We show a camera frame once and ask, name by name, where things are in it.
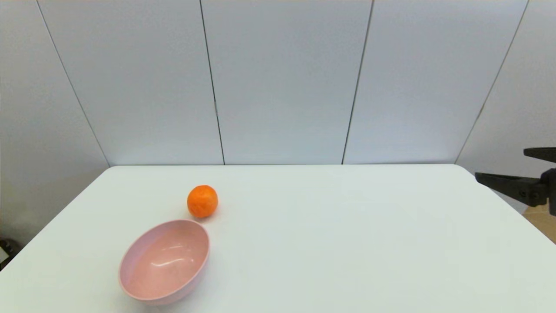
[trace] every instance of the tabletop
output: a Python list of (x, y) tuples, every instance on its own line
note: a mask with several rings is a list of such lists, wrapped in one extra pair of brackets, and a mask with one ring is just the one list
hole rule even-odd
[[(129, 245), (216, 213), (205, 276), (148, 307), (118, 284)], [(556, 246), (456, 165), (129, 166), (105, 171), (0, 272), (2, 312), (554, 312)]]

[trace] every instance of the tangerine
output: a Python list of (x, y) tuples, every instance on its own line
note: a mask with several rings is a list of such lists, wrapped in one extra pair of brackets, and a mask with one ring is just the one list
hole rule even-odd
[(197, 186), (187, 196), (187, 209), (191, 215), (197, 218), (212, 215), (217, 206), (218, 195), (211, 186)]

